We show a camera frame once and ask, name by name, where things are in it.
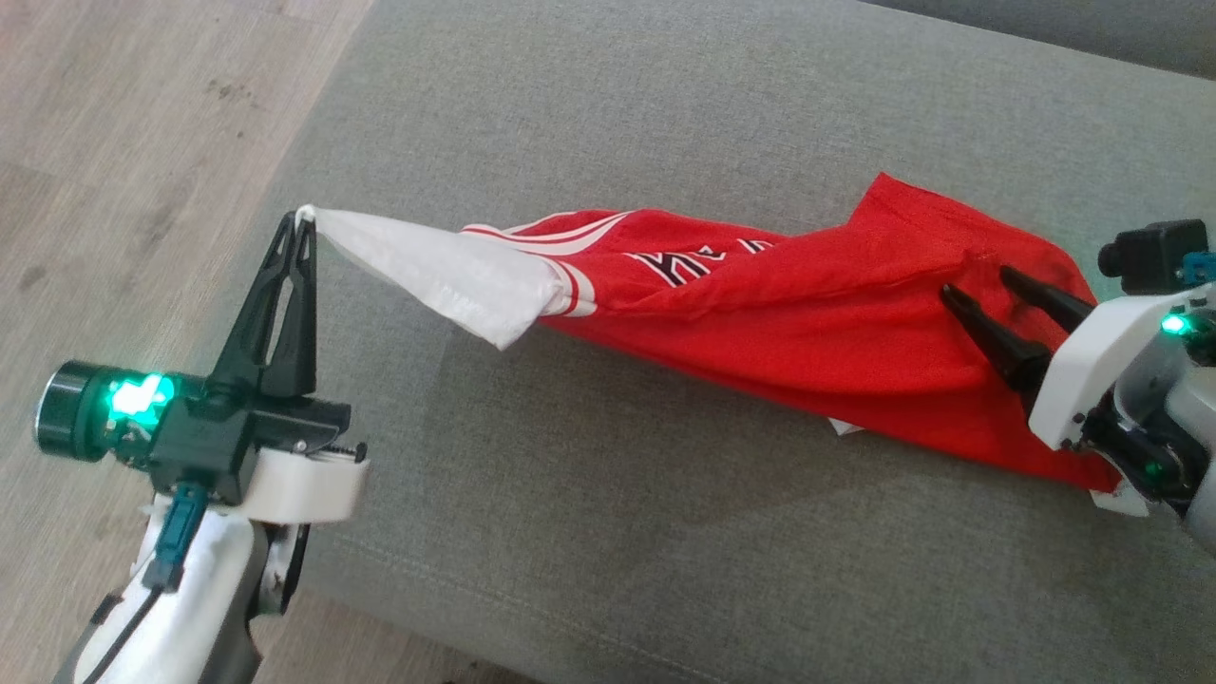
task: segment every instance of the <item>red shirt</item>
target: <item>red shirt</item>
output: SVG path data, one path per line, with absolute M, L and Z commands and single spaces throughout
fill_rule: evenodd
M 841 226 L 787 237 L 638 209 L 463 230 L 547 259 L 544 321 L 681 371 L 891 437 L 1110 492 L 1096 454 L 1053 452 L 938 292 L 953 282 L 1053 349 L 1064 332 L 1001 285 L 1009 264 L 1087 301 L 1051 242 L 880 175 Z

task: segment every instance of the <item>gray upholstery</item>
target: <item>gray upholstery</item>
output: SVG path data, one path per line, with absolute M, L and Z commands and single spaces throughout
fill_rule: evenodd
M 860 2 L 384 0 L 201 343 L 304 202 L 798 234 L 880 170 L 1057 240 L 1110 296 L 1115 231 L 1216 219 L 1214 111 L 1210 82 Z M 544 329 L 499 353 L 321 259 L 321 393 L 356 407 L 375 478 L 316 532 L 311 587 L 551 683 L 1212 674 L 1216 561 L 1164 512 L 838 439 Z
M 863 0 L 1216 79 L 1216 0 Z

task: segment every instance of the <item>green led light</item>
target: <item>green led light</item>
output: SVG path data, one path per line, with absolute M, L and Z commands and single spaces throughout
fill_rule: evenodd
M 1177 314 L 1171 314 L 1161 319 L 1161 330 L 1170 335 L 1184 335 L 1190 331 L 1190 321 Z
M 161 414 L 175 393 L 173 381 L 152 374 L 141 382 L 124 380 L 112 383 L 113 392 L 106 398 L 109 419 L 128 419 L 146 427 L 161 422 Z

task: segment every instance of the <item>couch cushion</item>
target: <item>couch cushion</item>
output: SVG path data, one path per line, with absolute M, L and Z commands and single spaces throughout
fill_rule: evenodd
M 865 0 L 1178 73 L 1216 78 L 1212 0 Z
M 306 45 L 299 46 L 306 50 Z M 456 229 L 654 206 L 799 234 L 889 172 L 1096 268 L 1216 218 L 1216 84 L 837 1 L 383 0 L 285 209 Z M 304 581 L 554 683 L 1184 680 L 1216 561 L 1164 511 L 928 453 L 551 331 L 499 353 L 321 253 L 321 394 L 371 444 Z M 820 359 L 832 363 L 832 359 Z

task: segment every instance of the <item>couch seam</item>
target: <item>couch seam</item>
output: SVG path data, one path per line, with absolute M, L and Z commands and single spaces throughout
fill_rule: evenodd
M 630 660 L 632 660 L 634 662 L 649 665 L 652 667 L 659 663 L 665 665 L 668 667 L 662 668 L 663 671 L 670 672 L 671 674 L 675 674 L 676 677 L 679 677 L 685 682 L 692 682 L 693 679 L 689 677 L 692 675 L 704 682 L 713 682 L 715 684 L 730 684 L 726 679 L 715 677 L 708 672 L 703 672 L 692 666 L 671 660 L 659 654 L 647 651 L 641 646 L 630 644 L 621 639 L 617 639 L 615 637 L 610 637 L 608 634 L 598 632 L 595 628 L 589 627 L 586 624 L 580 624 L 568 617 L 554 615 L 545 609 L 529 604 L 528 601 L 519 599 L 518 596 L 503 594 L 502 592 L 497 592 L 484 585 L 469 584 L 467 581 L 455 574 L 450 574 L 447 572 L 428 566 L 421 561 L 407 559 L 399 554 L 394 554 L 392 551 L 381 549 L 366 542 L 361 542 L 359 539 L 354 539 L 351 537 L 347 537 L 340 533 L 331 534 L 331 538 L 340 543 L 344 543 L 347 545 L 356 546 L 359 549 L 381 556 L 382 560 L 388 561 L 389 566 L 393 566 L 395 564 L 401 564 L 404 566 L 412 566 L 413 568 L 416 568 L 412 571 L 409 567 L 393 568 L 398 572 L 405 572 L 407 574 L 412 574 L 427 582 L 433 582 L 435 584 L 450 587 L 452 589 L 456 589 L 457 592 L 462 592 L 465 594 L 473 596 L 474 599 L 489 604 L 490 606 L 494 606 L 502 612 L 512 613 L 520 617 L 529 617 L 539 622 L 548 623 L 551 627 L 558 629 L 559 632 L 569 634 L 575 639 L 578 639 L 579 641 L 590 646 L 595 646 L 602 651 L 609 649 L 615 650 L 618 652 L 621 652 L 623 655 L 629 656 Z

